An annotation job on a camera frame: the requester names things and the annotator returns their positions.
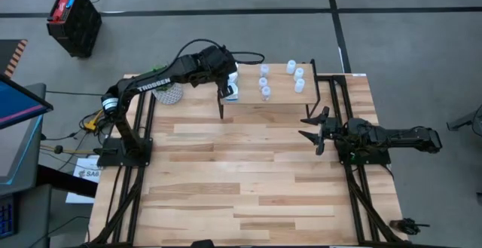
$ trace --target concrete floor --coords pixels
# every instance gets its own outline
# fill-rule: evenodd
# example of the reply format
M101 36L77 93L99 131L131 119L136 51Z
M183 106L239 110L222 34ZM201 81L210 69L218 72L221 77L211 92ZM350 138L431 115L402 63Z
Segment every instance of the concrete floor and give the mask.
M0 0L2 13L46 13L54 0ZM337 0L339 8L482 6L482 0ZM328 0L102 0L100 11L163 11L213 8L328 8ZM353 72L368 74L380 123L388 128L433 127L444 148L437 155L391 151L395 184L405 217L431 228L417 243L479 247L482 242L480 140L469 128L456 133L445 122L475 110L482 90L482 13L342 14ZM103 93L124 73L169 62L193 38L211 38L235 50L259 51L267 62L314 58L319 72L342 72L330 14L263 14L196 17L105 17L93 55L71 58L45 29L44 18L1 18L0 39L28 39L13 79L44 82L48 90ZM199 50L193 46L189 51ZM45 115L44 134L65 136L99 98L48 94L54 111ZM66 148L78 141L66 140ZM83 149L97 147L89 138ZM41 156L42 164L60 167ZM90 214L88 205L65 205L53 194L51 228L71 216ZM84 239L87 222L64 228L52 247Z

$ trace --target red object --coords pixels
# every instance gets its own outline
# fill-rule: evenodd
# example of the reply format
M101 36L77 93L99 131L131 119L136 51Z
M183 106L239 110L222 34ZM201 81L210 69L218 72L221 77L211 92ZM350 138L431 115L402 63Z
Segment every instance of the red object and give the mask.
M69 0L59 0L57 7L52 15L53 21L51 23L64 23L63 12L66 10L66 6Z

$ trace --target monitor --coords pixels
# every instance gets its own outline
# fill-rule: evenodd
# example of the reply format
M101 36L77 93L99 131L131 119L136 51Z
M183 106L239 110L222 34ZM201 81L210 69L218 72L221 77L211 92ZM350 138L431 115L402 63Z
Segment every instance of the monitor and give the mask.
M0 130L49 112L53 106L26 88L0 75Z

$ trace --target wooden table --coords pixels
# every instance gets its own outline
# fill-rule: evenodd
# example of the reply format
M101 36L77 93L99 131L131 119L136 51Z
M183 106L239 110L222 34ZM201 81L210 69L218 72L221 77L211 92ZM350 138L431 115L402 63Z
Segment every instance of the wooden table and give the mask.
M368 79L346 75L346 80L355 117L377 124ZM328 83L319 82L319 89L316 114L332 107ZM184 85L184 91L179 103L155 108L154 152L145 171L135 246L189 246L202 239L216 245L357 243L337 152L326 142L318 157L297 132L318 131L299 121L306 117L302 106L226 106L228 117L221 120L215 84ZM131 125L136 102L128 113ZM365 168L379 214L387 223L400 219L392 177L381 166ZM92 237L104 227L116 172L116 167L102 171L89 224ZM369 239L363 207L361 214ZM120 240L126 239L129 217L128 210Z
M238 100L219 100L221 119L224 117L224 105L304 105L307 108L308 117L311 116L308 105L314 105L312 108L314 111L320 100L318 85L315 83L315 60L296 65L296 68L302 68L304 71L305 86L301 93L294 92L295 81L293 75L286 73L285 63L271 63L268 66L270 71L267 80L271 88L271 96L267 101L263 101L259 90L260 65L238 65Z

